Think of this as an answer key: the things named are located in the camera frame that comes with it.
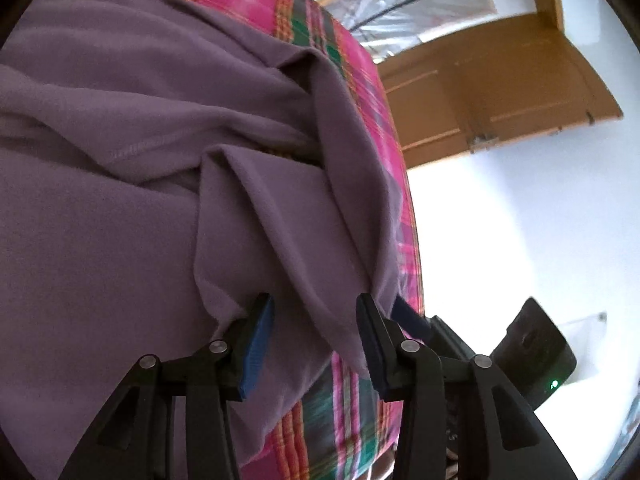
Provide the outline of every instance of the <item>round metal bolt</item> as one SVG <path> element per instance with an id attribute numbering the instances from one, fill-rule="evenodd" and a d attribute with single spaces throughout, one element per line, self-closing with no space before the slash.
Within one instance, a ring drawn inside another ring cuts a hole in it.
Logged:
<path id="1" fill-rule="evenodd" d="M 226 352 L 228 348 L 229 348 L 228 344 L 226 344 L 224 341 L 220 339 L 217 341 L 214 341 L 209 345 L 209 351 L 212 354 L 223 354 L 224 352 Z"/>
<path id="2" fill-rule="evenodd" d="M 400 348 L 405 352 L 417 352 L 420 349 L 420 343 L 413 339 L 405 339 L 400 343 Z"/>
<path id="3" fill-rule="evenodd" d="M 140 365 L 140 368 L 144 368 L 145 370 L 147 370 L 156 366 L 156 358 L 152 355 L 145 355 L 144 357 L 140 358 L 138 364 Z"/>
<path id="4" fill-rule="evenodd" d="M 478 354 L 476 357 L 474 357 L 474 362 L 481 368 L 490 368 L 493 364 L 489 357 L 482 354 Z"/>

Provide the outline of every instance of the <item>white wall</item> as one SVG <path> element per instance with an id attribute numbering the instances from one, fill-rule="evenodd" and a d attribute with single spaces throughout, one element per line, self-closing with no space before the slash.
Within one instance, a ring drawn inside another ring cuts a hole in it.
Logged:
<path id="1" fill-rule="evenodd" d="M 556 323 L 608 313 L 600 374 L 538 410 L 587 479 L 640 365 L 640 54 L 604 0 L 563 1 L 568 36 L 625 119 L 440 161 L 409 180 L 428 313 L 476 351 L 492 350 L 530 295 Z"/>

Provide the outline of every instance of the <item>brown door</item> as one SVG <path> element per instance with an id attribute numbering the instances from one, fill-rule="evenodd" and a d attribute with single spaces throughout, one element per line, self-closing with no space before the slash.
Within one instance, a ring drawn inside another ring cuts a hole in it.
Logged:
<path id="1" fill-rule="evenodd" d="M 542 14 L 450 34 L 379 70 L 409 168 L 622 117 L 600 77 Z"/>

